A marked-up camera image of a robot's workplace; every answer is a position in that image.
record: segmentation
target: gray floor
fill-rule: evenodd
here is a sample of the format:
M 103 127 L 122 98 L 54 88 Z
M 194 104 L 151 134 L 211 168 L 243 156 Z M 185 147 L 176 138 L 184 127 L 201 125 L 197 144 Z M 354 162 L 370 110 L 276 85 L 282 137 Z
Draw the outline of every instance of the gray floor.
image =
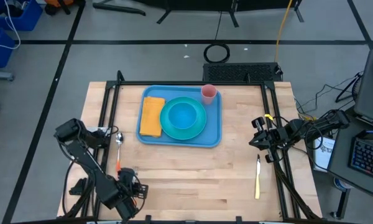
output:
M 164 13 L 130 1 L 122 5 L 147 12 L 140 15 L 93 9 L 87 2 L 75 40 L 172 40 L 213 39 L 217 12 L 172 12 L 161 25 L 156 20 Z M 364 25 L 373 40 L 373 0 L 355 0 Z M 347 0 L 304 0 L 300 23 L 294 12 L 286 21 L 283 40 L 364 40 Z M 32 32 L 22 32 L 22 40 L 66 40 L 77 7 L 67 16 L 59 12 L 40 18 Z M 223 14 L 218 39 L 275 40 L 284 10 L 240 12 L 234 28 Z M 55 218 L 63 177 L 68 161 L 52 137 L 54 129 L 70 118 L 79 118 L 88 83 L 114 79 L 121 70 L 126 80 L 201 80 L 203 51 L 206 45 L 72 45 L 45 121 L 37 151 L 13 222 Z M 230 45 L 229 62 L 271 62 L 275 45 Z M 14 72 L 13 82 L 0 81 L 0 222 L 28 151 L 47 94 L 57 70 L 64 45 L 25 44 L 15 50 L 9 65 L 0 70 Z M 222 49 L 213 48 L 209 57 L 219 59 Z M 367 45 L 281 45 L 279 64 L 284 80 L 291 82 L 296 99 L 307 102 L 327 83 L 337 85 L 364 69 Z M 320 116 L 346 102 L 334 103 L 333 90 L 318 100 Z M 311 102 L 305 110 L 314 107 Z M 331 177 L 314 172 L 316 189 L 325 218 L 338 206 L 340 191 Z M 346 222 L 373 223 L 373 198 L 353 190 Z

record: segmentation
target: black keyboard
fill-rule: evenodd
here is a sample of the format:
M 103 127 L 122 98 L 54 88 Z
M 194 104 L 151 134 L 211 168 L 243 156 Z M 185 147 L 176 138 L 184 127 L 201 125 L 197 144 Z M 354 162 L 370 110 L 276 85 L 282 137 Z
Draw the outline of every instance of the black keyboard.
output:
M 354 138 L 351 146 L 350 167 L 373 177 L 373 145 Z

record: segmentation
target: yellow napkin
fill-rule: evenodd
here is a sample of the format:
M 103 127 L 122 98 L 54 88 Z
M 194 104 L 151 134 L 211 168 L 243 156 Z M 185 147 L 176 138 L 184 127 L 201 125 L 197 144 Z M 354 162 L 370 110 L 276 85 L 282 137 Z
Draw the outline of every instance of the yellow napkin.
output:
M 144 136 L 160 137 L 162 127 L 160 127 L 160 111 L 165 104 L 163 98 L 147 96 L 142 105 L 142 116 L 139 133 Z

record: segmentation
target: wooden table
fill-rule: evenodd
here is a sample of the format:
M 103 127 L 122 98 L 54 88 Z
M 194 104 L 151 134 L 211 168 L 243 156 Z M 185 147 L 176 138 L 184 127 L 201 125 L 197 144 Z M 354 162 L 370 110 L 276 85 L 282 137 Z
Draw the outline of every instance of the wooden table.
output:
M 275 83 L 280 114 L 297 118 L 291 84 Z M 87 127 L 98 125 L 105 82 L 91 82 L 81 120 Z M 265 162 L 266 151 L 248 145 L 256 130 L 251 120 L 264 115 L 259 86 L 217 86 L 223 98 L 223 138 L 212 148 L 145 145 L 136 137 L 142 92 L 146 86 L 121 86 L 114 125 L 124 134 L 121 146 L 123 167 L 138 171 L 143 184 L 149 185 L 145 207 L 135 217 L 143 220 L 244 221 L 281 220 L 279 195 L 272 164 Z M 269 91 L 271 114 L 274 114 Z M 299 142 L 297 147 L 305 149 Z M 262 158 L 260 199 L 254 199 L 257 154 Z M 117 144 L 112 138 L 107 173 L 116 177 Z M 289 150 L 295 188 L 310 208 L 321 217 L 321 210 L 306 154 Z M 67 188 L 86 177 L 76 165 L 70 171 Z M 284 188 L 288 215 L 293 217 L 290 194 Z M 69 210 L 78 196 L 66 195 Z M 119 220 L 115 209 L 101 206 L 100 220 Z

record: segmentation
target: pink cup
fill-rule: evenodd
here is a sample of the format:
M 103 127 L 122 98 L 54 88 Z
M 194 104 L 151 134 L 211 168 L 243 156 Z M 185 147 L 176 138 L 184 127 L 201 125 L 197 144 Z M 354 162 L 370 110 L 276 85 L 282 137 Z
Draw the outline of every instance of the pink cup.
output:
M 217 95 L 217 89 L 213 85 L 207 84 L 201 88 L 201 96 L 203 99 L 203 103 L 206 105 L 211 104 L 213 102 L 214 97 Z

